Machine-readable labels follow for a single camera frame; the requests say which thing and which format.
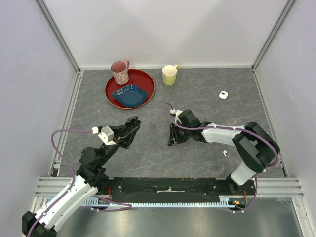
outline yellow mug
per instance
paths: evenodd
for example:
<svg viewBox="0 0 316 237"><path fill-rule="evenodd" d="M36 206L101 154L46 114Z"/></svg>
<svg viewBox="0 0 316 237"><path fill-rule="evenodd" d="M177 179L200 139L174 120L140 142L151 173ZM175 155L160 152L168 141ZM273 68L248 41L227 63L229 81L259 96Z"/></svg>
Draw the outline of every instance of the yellow mug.
<svg viewBox="0 0 316 237"><path fill-rule="evenodd" d="M167 65L162 69L163 83L166 86L172 86L176 82L178 65Z"/></svg>

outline mug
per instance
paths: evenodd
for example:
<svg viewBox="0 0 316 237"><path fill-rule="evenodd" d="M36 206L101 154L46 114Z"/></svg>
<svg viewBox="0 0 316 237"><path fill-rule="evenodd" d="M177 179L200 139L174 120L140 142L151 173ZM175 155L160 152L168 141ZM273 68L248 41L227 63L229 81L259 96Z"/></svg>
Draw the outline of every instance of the mug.
<svg viewBox="0 0 316 237"><path fill-rule="evenodd" d="M172 86L176 82L178 65L167 65L162 69L163 83L166 86Z"/></svg>
<svg viewBox="0 0 316 237"><path fill-rule="evenodd" d="M111 66L113 72L114 80L119 85L124 85L128 82L128 68L129 61L125 60L124 62L115 62Z"/></svg>

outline white wall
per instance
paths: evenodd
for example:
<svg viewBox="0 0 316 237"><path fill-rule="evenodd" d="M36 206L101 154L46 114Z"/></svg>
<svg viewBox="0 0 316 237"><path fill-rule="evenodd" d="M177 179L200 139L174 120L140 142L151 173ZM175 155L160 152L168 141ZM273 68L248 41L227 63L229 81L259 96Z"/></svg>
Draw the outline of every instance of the white wall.
<svg viewBox="0 0 316 237"><path fill-rule="evenodd" d="M45 0L81 67L252 65L286 0Z"/></svg>
<svg viewBox="0 0 316 237"><path fill-rule="evenodd" d="M316 220L316 2L299 0L258 69L285 165Z"/></svg>
<svg viewBox="0 0 316 237"><path fill-rule="evenodd" d="M0 236L22 235L76 75L33 0L0 7Z"/></svg>

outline mug handle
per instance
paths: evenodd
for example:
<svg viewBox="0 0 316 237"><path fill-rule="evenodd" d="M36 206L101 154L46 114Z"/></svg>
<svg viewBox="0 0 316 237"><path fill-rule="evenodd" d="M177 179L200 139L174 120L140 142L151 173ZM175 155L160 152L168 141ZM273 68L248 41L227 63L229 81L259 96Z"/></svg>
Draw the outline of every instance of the mug handle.
<svg viewBox="0 0 316 237"><path fill-rule="evenodd" d="M129 69L129 61L128 61L128 60L125 60L124 63L125 63L125 65L126 65L126 69L128 70L128 69Z"/></svg>

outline cable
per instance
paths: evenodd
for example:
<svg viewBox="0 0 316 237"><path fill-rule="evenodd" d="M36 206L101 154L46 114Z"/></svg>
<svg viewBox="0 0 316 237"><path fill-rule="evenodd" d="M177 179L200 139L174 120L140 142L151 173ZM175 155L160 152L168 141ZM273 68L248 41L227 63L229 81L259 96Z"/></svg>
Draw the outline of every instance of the cable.
<svg viewBox="0 0 316 237"><path fill-rule="evenodd" d="M201 129L212 129L212 128L214 129L214 126L207 126L207 127L183 127L183 126L180 126L179 124L177 124L177 123L173 120L172 116L170 115L170 112L169 112L168 109L167 109L167 105L169 105L173 110L174 110L174 108L173 108L173 106L172 106L169 102L167 102L167 103L164 105L164 111L165 111L167 117L170 119L170 121L171 121L175 126L181 128L181 129L184 129L184 130L201 130ZM230 131L231 131L231 130L234 130L232 127L222 127L222 126L216 126L216 129L223 129L223 130L230 130ZM276 157L276 160L275 160L275 162L273 162L272 164L269 164L268 167L275 166L275 165L279 162L280 159L279 159L277 150L276 150L267 140L265 140L264 138L262 138L262 137L259 136L258 134L254 133L254 132L251 132L251 131L249 131L249 130L243 129L243 128L235 128L235 130L237 130L237 131L242 131L242 132L246 132L246 133L248 133L248 134L254 136L255 138L257 138L257 139L259 139L260 141L262 141L264 144L266 144L266 145L272 150L272 152L274 153L274 155L275 155L275 157ZM256 196L257 196L257 190L258 190L257 175L258 175L258 173L255 174L255 175L252 177L252 178L255 179L255 183L256 183L255 194L253 195L253 198L252 198L250 204L249 204L247 207L245 207L245 209L244 209L243 211L246 211L246 210L253 204L253 202L254 202L254 200L255 200L255 198L256 198Z"/></svg>
<svg viewBox="0 0 316 237"><path fill-rule="evenodd" d="M76 175L75 175L75 171L74 169L71 167L71 165L69 164L69 162L64 158L64 156L60 153L60 151L57 149L55 143L54 143L54 136L56 133L58 132L75 132L75 133L92 133L92 130L87 130L87 131L79 131L79 130L71 130L71 129L60 129L57 131L54 131L50 137L51 143L53 145L53 148L55 149L55 151L57 152L57 154L61 157L61 159L66 163L66 165L69 167L69 169L71 170L72 173L72 181L70 183L69 189L71 189L75 183L76 180ZM38 222L40 222L40 220L44 217L44 213L47 213L57 202L59 202L66 194L68 193L68 191L65 191L58 199L56 199L55 202L53 202L42 214L41 216L39 216L39 218L34 222L34 224L31 226L27 237L31 236L31 233L33 231L33 229L35 228L35 226L38 224Z"/></svg>
<svg viewBox="0 0 316 237"><path fill-rule="evenodd" d="M92 198L98 198L98 199L101 199L102 201L106 201L108 203L112 203L112 204L115 204L115 205L127 206L127 207L124 207L124 208L112 209L112 210L100 210L100 209L92 207L91 208L92 211L97 211L97 212L116 212L116 211L125 211L125 210L129 210L129 209L132 208L131 204L126 204L126 203L120 203L120 202L112 201L112 200L106 199L104 197L93 195Z"/></svg>

